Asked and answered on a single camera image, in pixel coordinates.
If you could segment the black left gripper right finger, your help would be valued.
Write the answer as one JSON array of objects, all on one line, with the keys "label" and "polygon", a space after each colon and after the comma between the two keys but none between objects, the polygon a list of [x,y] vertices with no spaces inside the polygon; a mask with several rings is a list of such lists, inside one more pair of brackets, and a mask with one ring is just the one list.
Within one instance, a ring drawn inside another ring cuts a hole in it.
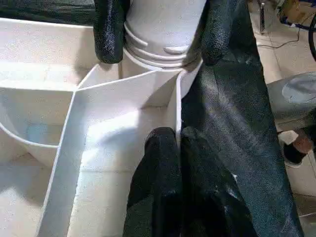
[{"label": "black left gripper right finger", "polygon": [[197,129],[181,134],[186,237],[255,237],[236,179]]}]

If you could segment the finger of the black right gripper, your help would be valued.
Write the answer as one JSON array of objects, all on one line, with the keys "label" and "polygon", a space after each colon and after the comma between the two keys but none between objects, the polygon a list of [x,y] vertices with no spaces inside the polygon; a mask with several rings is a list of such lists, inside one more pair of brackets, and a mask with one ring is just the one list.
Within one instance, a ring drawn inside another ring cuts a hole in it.
[{"label": "finger of the black right gripper", "polygon": [[123,57],[124,22],[129,0],[96,0],[93,25],[95,53],[106,64],[117,64]]},{"label": "finger of the black right gripper", "polygon": [[248,44],[248,7],[245,0],[208,0],[204,7],[201,55],[208,66],[218,63],[232,48]]}]

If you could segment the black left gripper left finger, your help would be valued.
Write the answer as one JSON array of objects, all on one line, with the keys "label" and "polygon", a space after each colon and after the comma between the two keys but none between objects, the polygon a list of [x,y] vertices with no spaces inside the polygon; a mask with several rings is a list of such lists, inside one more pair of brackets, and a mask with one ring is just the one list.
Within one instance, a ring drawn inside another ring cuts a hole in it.
[{"label": "black left gripper left finger", "polygon": [[130,184],[124,237],[178,237],[183,220],[179,151],[170,127],[150,132]]}]

